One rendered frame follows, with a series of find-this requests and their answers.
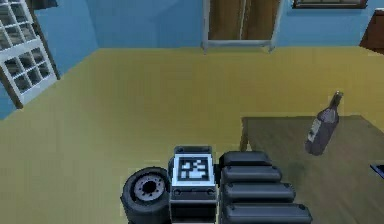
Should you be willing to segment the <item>dark wine bottle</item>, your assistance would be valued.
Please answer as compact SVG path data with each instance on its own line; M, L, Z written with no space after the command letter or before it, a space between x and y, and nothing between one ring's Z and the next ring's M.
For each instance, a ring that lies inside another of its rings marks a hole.
M343 97L336 91L329 105L315 117L305 141L305 150L314 156L322 155L339 123L338 106Z

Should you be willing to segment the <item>dark brown wooden cupboard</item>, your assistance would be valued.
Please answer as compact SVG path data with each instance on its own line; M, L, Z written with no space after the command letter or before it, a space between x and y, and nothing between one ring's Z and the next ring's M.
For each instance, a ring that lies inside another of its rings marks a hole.
M384 8L376 8L359 44L384 55Z

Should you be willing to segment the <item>brown wooden table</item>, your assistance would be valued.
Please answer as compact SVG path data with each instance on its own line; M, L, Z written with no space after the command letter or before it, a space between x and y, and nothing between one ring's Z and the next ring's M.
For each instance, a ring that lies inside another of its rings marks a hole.
M384 164L384 133L361 116L340 119L320 156L304 150L311 117L243 120L252 149L269 154L283 179L307 205L313 224L384 224L384 179L370 166Z

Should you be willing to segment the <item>brown wooden door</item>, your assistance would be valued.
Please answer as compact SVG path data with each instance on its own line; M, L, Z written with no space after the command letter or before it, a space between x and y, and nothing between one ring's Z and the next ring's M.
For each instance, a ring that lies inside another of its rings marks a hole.
M285 0L202 0L201 48L277 45Z

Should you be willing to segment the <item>dark flat object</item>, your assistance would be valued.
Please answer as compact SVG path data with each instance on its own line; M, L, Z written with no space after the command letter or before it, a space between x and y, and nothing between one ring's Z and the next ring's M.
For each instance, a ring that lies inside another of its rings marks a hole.
M384 179L384 165L371 164L370 167L374 172L376 172L381 178Z

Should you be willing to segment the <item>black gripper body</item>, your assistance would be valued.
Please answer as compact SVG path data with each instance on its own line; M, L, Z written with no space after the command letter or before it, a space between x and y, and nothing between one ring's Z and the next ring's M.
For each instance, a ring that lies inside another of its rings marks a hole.
M166 169L146 167L133 173L120 196L128 224L168 224L169 192Z

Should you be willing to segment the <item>dark framed window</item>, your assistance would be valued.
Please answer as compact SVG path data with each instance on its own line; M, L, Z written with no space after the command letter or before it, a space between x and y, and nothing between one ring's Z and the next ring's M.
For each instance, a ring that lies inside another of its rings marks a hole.
M365 9L368 0L293 0L296 9Z

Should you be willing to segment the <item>white framed window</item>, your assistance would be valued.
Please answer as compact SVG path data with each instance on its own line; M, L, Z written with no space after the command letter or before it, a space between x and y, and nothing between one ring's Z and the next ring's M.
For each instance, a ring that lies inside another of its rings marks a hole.
M32 0L0 0L0 82L17 109L60 79Z

